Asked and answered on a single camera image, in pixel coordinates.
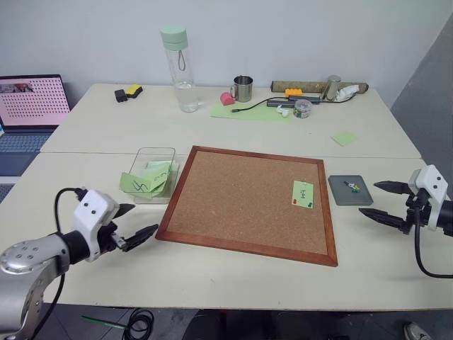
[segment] water bottle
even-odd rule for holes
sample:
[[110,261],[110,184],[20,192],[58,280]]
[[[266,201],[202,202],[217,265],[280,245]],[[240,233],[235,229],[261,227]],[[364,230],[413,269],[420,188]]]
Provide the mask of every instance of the water bottle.
[[161,29],[161,37],[179,107],[184,112],[196,111],[198,99],[190,67],[185,28],[181,25],[167,25]]

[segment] green pen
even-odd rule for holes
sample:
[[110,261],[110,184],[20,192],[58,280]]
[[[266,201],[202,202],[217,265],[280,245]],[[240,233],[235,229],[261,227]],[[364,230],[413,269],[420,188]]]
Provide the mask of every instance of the green pen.
[[125,326],[124,324],[117,324],[116,322],[95,319],[93,317],[86,317],[84,315],[81,315],[80,318],[84,321],[93,322],[94,324],[103,324],[104,326],[114,327],[114,328],[119,328],[119,329],[129,329],[128,326]]

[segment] clear plastic container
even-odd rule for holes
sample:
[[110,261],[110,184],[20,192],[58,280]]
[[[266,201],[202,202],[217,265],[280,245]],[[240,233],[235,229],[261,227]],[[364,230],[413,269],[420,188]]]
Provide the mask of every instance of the clear plastic container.
[[139,149],[135,156],[134,163],[129,171],[129,174],[144,177],[147,170],[153,164],[168,162],[169,174],[163,188],[157,195],[144,195],[136,191],[127,192],[134,197],[135,203],[143,204],[167,204],[170,201],[171,195],[175,190],[176,183],[180,176],[180,170],[183,168],[186,156],[175,155],[175,149],[172,147],[143,147]]
[[168,25],[161,29],[171,78],[179,107],[184,112],[198,109],[198,98],[193,81],[188,52],[187,33],[181,25]]
[[293,114],[297,118],[307,118],[311,112],[311,102],[306,99],[299,99],[294,103]]

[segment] laptop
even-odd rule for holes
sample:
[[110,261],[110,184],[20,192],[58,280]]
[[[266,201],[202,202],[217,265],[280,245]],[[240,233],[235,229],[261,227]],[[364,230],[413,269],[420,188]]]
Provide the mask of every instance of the laptop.
[[0,176],[20,176],[69,113],[59,74],[0,76]]

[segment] metal mug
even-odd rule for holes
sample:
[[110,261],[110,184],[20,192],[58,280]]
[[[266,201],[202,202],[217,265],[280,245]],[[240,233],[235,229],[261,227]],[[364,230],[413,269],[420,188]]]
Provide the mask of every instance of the metal mug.
[[237,76],[234,78],[234,85],[230,87],[229,93],[236,101],[245,103],[252,99],[253,79],[249,76]]
[[334,101],[337,96],[338,83],[341,81],[339,76],[331,75],[327,80],[326,87],[324,88],[321,96],[319,97],[322,101],[327,99],[328,101]]

